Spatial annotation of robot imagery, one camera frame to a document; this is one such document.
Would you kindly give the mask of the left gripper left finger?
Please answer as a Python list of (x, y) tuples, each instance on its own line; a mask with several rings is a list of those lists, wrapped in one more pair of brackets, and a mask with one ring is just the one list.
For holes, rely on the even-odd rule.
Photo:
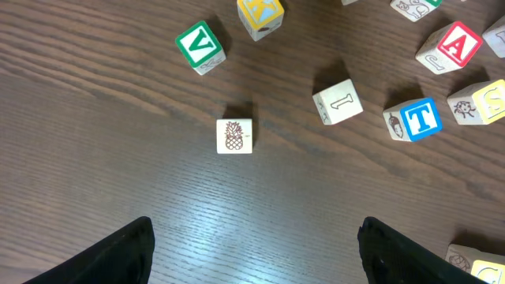
[(152, 221), (142, 216), (26, 284), (147, 284), (154, 249)]

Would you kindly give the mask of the yellow C block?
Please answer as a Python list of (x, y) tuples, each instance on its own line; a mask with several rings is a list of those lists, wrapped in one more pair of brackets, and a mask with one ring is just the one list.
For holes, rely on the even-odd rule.
[(445, 260), (486, 283), (504, 284), (504, 256), (450, 244)]

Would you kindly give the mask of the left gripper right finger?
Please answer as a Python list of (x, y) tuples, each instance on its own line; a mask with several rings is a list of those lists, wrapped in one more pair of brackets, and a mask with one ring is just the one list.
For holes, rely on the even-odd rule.
[(364, 219), (357, 233), (369, 284), (485, 284), (379, 219)]

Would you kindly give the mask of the green R block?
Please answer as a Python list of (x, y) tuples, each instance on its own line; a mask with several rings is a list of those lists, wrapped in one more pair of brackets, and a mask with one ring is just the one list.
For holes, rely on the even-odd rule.
[(484, 41), (499, 58), (505, 57), (505, 16), (491, 25), (482, 35)]

